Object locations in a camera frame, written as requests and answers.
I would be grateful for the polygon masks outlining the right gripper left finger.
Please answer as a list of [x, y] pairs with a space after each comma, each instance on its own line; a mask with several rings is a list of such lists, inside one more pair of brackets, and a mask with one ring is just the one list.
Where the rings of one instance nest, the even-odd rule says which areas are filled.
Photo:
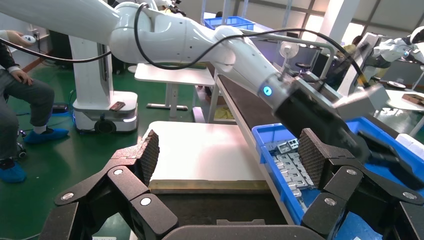
[[54, 237], [90, 239], [119, 213], [140, 239], [162, 239], [178, 218], [149, 189], [158, 163], [159, 136], [150, 130], [134, 146], [117, 150], [97, 173], [55, 199]]

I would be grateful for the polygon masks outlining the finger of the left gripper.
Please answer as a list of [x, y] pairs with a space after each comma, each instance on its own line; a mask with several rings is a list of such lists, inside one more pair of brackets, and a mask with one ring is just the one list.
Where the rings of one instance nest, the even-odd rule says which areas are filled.
[[370, 135], [369, 133], [359, 131], [357, 135], [365, 140], [365, 143], [373, 156], [399, 156], [394, 147]]
[[396, 151], [370, 151], [369, 162], [387, 167], [392, 175], [412, 190], [424, 188], [424, 181], [414, 174], [411, 166], [402, 160]]

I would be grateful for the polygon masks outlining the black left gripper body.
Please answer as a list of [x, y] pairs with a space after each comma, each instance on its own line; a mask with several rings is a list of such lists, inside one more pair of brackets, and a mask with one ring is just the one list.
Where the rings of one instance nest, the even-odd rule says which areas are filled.
[[348, 150], [361, 163], [367, 162], [370, 157], [370, 150], [362, 137], [302, 90], [295, 90], [282, 101], [275, 108], [274, 116], [296, 138], [300, 138], [303, 129], [311, 129], [321, 142]]

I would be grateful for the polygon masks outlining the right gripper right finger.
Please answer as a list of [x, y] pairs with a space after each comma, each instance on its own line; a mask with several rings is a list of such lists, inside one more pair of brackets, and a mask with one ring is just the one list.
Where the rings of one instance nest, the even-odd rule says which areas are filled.
[[333, 239], [353, 213], [385, 239], [424, 236], [423, 197], [368, 170], [348, 150], [323, 143], [305, 128], [298, 153], [319, 194], [301, 225], [324, 239]]

